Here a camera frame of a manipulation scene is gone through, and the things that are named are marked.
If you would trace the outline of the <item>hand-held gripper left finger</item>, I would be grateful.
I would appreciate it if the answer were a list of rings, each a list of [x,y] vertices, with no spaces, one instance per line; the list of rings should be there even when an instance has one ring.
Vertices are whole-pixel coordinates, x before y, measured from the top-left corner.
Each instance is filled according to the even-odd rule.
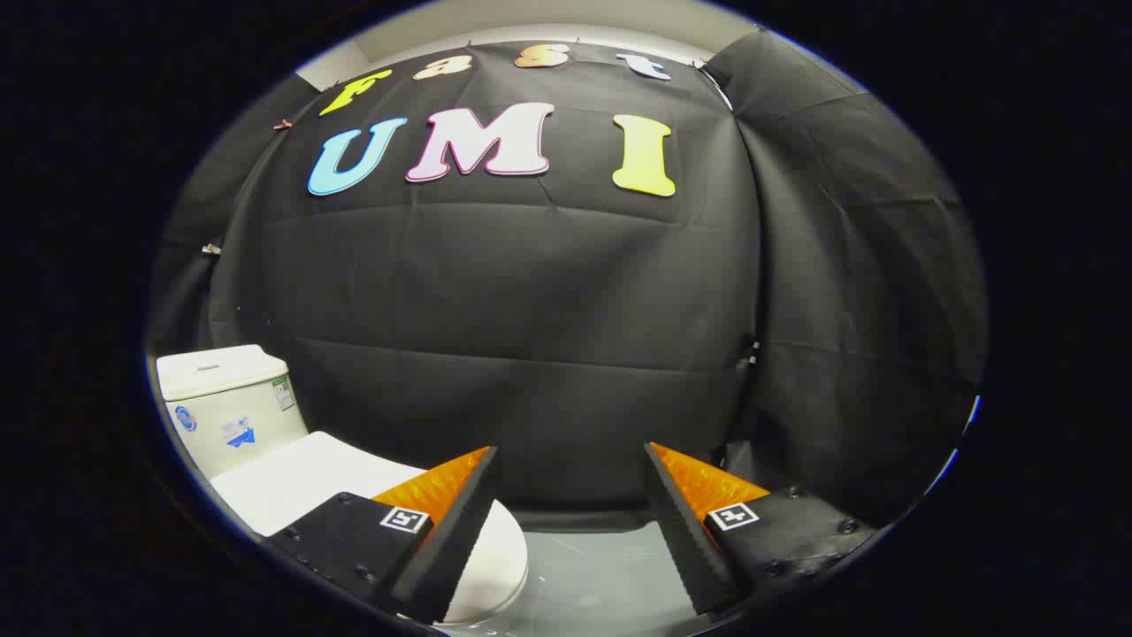
[[[332,494],[268,544],[343,595],[432,625],[492,510],[497,451],[486,445],[372,497]]]

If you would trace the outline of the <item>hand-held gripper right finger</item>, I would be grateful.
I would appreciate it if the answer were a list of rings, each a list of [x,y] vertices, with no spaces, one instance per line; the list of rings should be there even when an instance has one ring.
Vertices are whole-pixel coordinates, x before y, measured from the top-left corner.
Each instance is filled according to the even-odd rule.
[[[792,602],[877,536],[808,488],[760,487],[654,441],[644,455],[648,503],[698,614]]]

